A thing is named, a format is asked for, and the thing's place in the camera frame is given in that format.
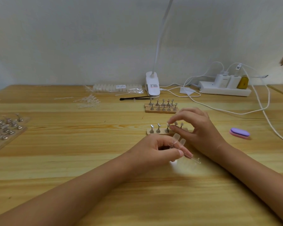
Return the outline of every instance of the pink nail buffer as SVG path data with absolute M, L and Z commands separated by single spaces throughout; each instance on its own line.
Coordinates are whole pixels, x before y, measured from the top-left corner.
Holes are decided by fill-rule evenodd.
M 236 137 L 244 138 L 244 139 L 247 139 L 250 136 L 250 134 L 247 131 L 239 129 L 239 128 L 231 128 L 230 134 Z

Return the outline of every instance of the hand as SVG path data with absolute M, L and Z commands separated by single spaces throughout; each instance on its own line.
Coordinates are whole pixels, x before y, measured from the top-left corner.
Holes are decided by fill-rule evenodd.
M 184 154 L 188 157 L 193 157 L 193 154 L 187 148 L 178 141 L 173 143 L 172 140 L 173 138 L 170 136 L 150 134 L 123 155 L 127 156 L 126 161 L 134 164 L 132 166 L 137 168 L 138 173 L 166 164 L 169 161 L 175 161 L 183 157 Z M 159 148 L 169 147 L 169 145 L 175 148 L 159 150 Z
M 185 120 L 193 125 L 193 132 L 189 133 L 175 125 L 171 125 L 170 129 L 212 160 L 215 160 L 222 146 L 229 145 L 213 125 L 206 112 L 198 108 L 183 108 L 172 116 L 168 123 L 172 124 L 180 120 Z

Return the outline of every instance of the power strip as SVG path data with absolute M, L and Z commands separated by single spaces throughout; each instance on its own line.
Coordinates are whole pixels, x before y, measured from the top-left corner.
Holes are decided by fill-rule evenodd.
M 232 96 L 244 96 L 248 97 L 252 92 L 249 88 L 246 89 L 229 89 L 229 88 L 218 88 L 214 82 L 203 82 L 200 81 L 198 84 L 199 92 L 206 94 L 221 94 L 221 95 L 232 95 Z

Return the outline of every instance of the fingernail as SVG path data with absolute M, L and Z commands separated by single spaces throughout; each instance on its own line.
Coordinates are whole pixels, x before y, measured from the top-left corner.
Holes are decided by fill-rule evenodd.
M 183 151 L 182 150 L 178 150 L 178 151 L 180 153 L 180 157 L 183 157 L 183 155 L 184 155 Z

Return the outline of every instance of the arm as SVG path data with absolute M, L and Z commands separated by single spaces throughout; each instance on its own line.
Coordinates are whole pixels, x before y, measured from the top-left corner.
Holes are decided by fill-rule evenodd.
M 193 133 L 174 125 L 170 126 L 171 130 L 237 177 L 283 220 L 283 175 L 229 145 L 206 112 L 198 108 L 181 109 L 168 123 L 179 120 L 191 123 L 194 126 Z
M 180 150 L 158 151 L 168 145 L 171 137 L 149 135 L 119 157 L 1 214 L 0 226 L 73 225 L 125 180 L 183 154 L 192 157 L 180 143 L 174 144 Z

